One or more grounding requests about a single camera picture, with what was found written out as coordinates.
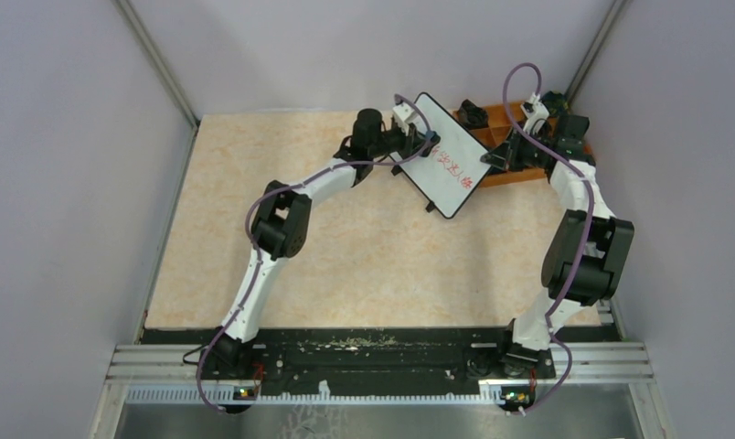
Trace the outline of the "white whiteboard black frame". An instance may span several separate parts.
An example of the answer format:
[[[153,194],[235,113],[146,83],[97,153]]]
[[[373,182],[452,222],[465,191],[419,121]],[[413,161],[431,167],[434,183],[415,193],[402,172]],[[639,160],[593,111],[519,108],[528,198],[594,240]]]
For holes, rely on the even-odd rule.
[[[392,154],[391,160],[428,203],[434,202],[436,210],[450,220],[486,177],[490,166],[480,161],[486,148],[429,93],[420,93],[410,106],[417,113],[416,130],[421,134],[433,130],[440,142],[427,157],[401,160]]]

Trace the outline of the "blue whiteboard eraser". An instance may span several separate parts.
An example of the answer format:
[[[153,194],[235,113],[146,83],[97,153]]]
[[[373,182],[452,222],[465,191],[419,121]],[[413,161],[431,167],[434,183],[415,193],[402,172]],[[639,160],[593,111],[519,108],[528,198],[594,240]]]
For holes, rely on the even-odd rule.
[[[424,136],[424,142],[420,147],[419,153],[421,157],[430,155],[431,150],[440,142],[440,137],[435,131],[428,131]]]

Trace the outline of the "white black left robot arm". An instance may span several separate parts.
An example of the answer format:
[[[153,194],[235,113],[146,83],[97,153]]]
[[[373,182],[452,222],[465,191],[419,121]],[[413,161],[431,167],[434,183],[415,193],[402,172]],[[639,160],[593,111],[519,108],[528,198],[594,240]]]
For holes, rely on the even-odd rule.
[[[270,182],[245,219],[251,245],[247,271],[199,362],[213,360],[233,379],[247,376],[254,365],[250,347],[259,333],[262,310],[281,269],[303,248],[312,210],[363,182],[384,157],[397,155],[401,163],[408,163],[427,153],[438,139],[427,116],[412,104],[393,108],[390,127],[384,125],[380,111],[364,109],[358,112],[351,135],[321,169],[292,184]]]

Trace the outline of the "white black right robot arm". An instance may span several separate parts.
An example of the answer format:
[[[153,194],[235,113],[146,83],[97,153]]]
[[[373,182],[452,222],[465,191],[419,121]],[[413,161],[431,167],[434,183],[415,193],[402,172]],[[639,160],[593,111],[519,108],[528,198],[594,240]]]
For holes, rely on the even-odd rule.
[[[551,344],[573,316],[614,296],[634,238],[634,224],[617,218],[596,181],[584,144],[588,118],[564,114],[542,137],[546,120],[529,116],[514,124],[504,163],[510,170],[543,169],[564,213],[541,266],[542,292],[500,332],[495,347],[470,361],[483,377],[552,375]]]

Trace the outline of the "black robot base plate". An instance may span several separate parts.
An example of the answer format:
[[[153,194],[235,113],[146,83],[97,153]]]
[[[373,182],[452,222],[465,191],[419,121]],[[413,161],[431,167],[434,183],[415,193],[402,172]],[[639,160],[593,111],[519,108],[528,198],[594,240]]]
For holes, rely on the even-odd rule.
[[[565,367],[542,351],[510,357],[502,327],[400,329],[264,329],[235,365],[204,347],[170,363],[149,365],[147,376],[200,378],[217,403],[218,384],[233,383],[238,400],[261,396],[416,397],[470,395],[481,380],[506,379],[524,390],[555,380]]]

